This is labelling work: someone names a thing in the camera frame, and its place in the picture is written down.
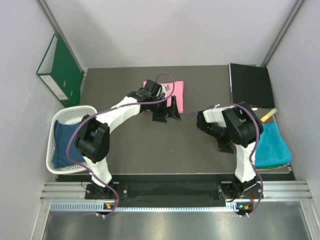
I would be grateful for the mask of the pink towel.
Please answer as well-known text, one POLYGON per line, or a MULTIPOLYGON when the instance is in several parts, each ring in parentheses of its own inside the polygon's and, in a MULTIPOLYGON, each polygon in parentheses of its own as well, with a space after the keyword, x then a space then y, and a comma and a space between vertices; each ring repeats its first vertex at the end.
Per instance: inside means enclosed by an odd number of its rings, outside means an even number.
MULTIPOLYGON (((173 83, 161 83, 160 85, 164 86, 167 88, 166 90, 166 95, 168 96, 171 94, 173 90, 173 83)), ((183 104, 183 94, 184 94, 184 82, 183 81, 176 81, 174 83, 174 91, 173 91, 173 96, 176 98, 176 105, 178 112, 182 114, 184 112, 184 104, 183 104)))

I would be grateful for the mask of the turquoise towel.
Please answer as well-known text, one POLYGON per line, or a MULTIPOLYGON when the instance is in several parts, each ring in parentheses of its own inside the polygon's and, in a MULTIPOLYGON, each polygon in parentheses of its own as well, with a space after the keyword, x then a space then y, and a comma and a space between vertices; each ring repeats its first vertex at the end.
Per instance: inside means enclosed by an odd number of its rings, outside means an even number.
POLYGON ((264 124, 255 151, 255 167, 283 165, 291 162, 292 154, 275 122, 264 124))

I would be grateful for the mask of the green towel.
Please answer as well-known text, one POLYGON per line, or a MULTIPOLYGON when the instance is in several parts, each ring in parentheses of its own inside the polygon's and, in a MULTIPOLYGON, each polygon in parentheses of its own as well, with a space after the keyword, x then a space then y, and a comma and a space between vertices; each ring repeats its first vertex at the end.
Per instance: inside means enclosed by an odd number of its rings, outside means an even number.
POLYGON ((263 167, 256 167, 258 171, 270 171, 270 170, 276 170, 281 169, 283 167, 287 167, 288 164, 277 164, 277 165, 270 165, 270 166, 263 166, 263 167))

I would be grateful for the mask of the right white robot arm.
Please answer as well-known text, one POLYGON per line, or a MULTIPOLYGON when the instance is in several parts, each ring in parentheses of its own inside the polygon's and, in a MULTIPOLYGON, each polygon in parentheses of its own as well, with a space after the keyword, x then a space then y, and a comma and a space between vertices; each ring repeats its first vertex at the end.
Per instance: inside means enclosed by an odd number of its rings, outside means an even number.
POLYGON ((221 187, 222 196, 231 200, 245 198, 257 184, 256 149, 264 131, 250 104, 243 101, 201 110, 196 126, 216 139, 219 151, 236 153, 234 179, 230 185, 221 187))

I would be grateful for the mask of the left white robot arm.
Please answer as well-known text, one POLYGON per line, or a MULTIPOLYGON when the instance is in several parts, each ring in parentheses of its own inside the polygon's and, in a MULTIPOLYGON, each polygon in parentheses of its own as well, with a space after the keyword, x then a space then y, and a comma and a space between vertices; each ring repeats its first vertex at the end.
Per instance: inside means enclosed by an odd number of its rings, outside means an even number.
POLYGON ((111 109, 95 116, 86 115, 75 138, 75 147, 82 154, 91 173, 91 192, 109 198, 114 191, 108 168, 111 133, 128 119, 142 112, 151 112, 152 120, 166 123, 167 118, 180 120, 174 95, 176 83, 162 85, 147 80, 137 91, 128 93, 111 109))

